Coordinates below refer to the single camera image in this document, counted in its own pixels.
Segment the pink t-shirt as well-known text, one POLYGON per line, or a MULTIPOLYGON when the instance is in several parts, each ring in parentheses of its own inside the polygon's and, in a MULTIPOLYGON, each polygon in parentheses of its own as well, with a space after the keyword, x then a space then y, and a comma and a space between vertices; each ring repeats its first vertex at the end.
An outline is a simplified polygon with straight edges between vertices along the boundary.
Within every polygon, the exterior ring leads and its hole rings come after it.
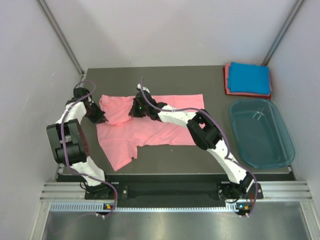
POLYGON ((97 139, 114 171, 137 159, 138 147, 195 144, 185 127, 129 116, 133 96, 102 95, 99 105, 108 121, 97 124, 97 139))

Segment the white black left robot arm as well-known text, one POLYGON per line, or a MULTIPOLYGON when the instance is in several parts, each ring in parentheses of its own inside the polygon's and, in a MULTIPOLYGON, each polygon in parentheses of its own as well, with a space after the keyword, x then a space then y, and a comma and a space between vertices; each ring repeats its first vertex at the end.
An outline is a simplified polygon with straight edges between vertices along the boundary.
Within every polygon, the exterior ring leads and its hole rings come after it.
POLYGON ((84 117, 95 125, 108 122, 105 112, 92 100, 90 91, 77 87, 61 118, 46 127, 53 158, 84 178, 80 187, 85 190, 87 200, 112 198, 115 195, 113 185, 107 182, 105 172, 90 157, 89 144, 81 128, 84 117))

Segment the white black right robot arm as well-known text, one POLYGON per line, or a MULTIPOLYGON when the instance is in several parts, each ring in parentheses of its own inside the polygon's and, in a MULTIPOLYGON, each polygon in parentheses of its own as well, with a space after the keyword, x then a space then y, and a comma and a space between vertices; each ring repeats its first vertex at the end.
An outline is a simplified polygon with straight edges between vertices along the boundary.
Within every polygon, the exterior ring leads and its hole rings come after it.
POLYGON ((148 116, 154 121, 175 124, 188 129, 194 143, 209 152, 224 169, 230 183, 220 190, 224 200, 258 197, 259 186, 252 172, 238 163, 230 152, 225 134, 205 109, 194 107, 174 108, 164 102, 156 102, 147 89, 139 89, 133 98, 129 112, 131 117, 148 116))

